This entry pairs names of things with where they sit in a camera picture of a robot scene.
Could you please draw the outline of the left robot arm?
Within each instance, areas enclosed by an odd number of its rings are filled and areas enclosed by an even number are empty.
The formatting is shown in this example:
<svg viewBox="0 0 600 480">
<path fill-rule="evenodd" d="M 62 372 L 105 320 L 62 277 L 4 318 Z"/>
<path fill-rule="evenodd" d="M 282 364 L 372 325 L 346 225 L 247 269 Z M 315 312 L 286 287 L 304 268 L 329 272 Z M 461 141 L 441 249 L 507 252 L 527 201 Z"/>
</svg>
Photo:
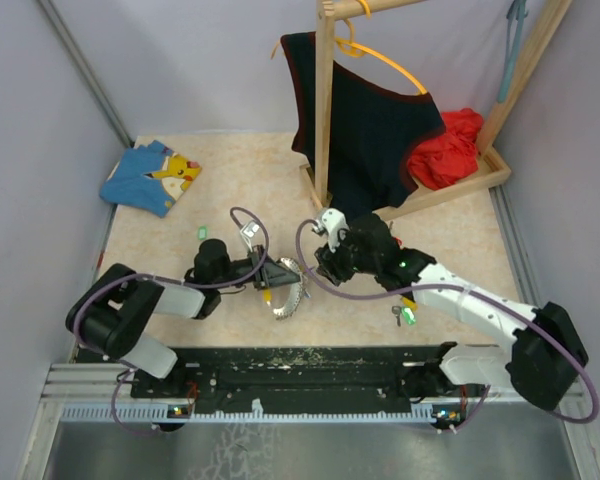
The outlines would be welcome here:
<svg viewBox="0 0 600 480">
<path fill-rule="evenodd" d="M 252 284 L 258 291 L 287 287 L 287 303 L 275 310 L 292 315 L 304 295 L 304 278 L 297 262 L 271 259 L 256 245 L 241 260 L 232 260 L 219 239 L 201 243 L 193 267 L 183 282 L 142 275 L 116 263 L 74 304 L 65 320 L 79 344 L 152 377 L 156 389 L 174 397 L 188 384 L 188 373 L 177 366 L 178 356 L 145 333 L 154 314 L 204 320 L 218 307 L 222 290 Z"/>
</svg>

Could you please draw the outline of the large keyring with keys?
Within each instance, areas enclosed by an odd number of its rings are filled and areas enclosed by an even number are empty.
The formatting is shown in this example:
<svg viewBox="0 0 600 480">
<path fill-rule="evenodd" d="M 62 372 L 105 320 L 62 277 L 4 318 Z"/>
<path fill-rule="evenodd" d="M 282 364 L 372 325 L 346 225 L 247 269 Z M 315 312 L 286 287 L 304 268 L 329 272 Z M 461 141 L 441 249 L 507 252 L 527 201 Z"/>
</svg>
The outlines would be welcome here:
<svg viewBox="0 0 600 480">
<path fill-rule="evenodd" d="M 288 288 L 288 295 L 284 302 L 279 306 L 273 305 L 272 289 L 263 290 L 262 298 L 265 302 L 265 305 L 271 309 L 271 312 L 276 320 L 284 320 L 294 315 L 301 301 L 306 297 L 307 280 L 304 275 L 304 269 L 300 266 L 297 260 L 289 257 L 281 257 L 278 260 L 282 260 L 287 266 L 291 267 L 301 276 L 301 281 L 299 283 L 284 286 Z"/>
</svg>

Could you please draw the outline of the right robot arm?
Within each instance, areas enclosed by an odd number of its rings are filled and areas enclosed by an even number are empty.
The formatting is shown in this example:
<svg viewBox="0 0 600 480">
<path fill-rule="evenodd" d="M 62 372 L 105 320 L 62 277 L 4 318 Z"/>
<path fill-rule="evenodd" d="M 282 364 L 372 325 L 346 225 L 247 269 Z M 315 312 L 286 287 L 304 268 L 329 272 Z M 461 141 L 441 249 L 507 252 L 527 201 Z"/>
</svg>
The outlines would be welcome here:
<svg viewBox="0 0 600 480">
<path fill-rule="evenodd" d="M 519 303 L 452 273 L 434 257 L 401 245 L 376 214 L 348 222 L 333 208 L 322 210 L 313 231 L 327 242 L 315 252 L 317 272 L 334 286 L 366 274 L 385 294 L 437 309 L 492 340 L 490 346 L 457 344 L 426 372 L 441 396 L 460 385 L 514 389 L 531 405 L 552 412 L 589 358 L 562 306 Z"/>
</svg>

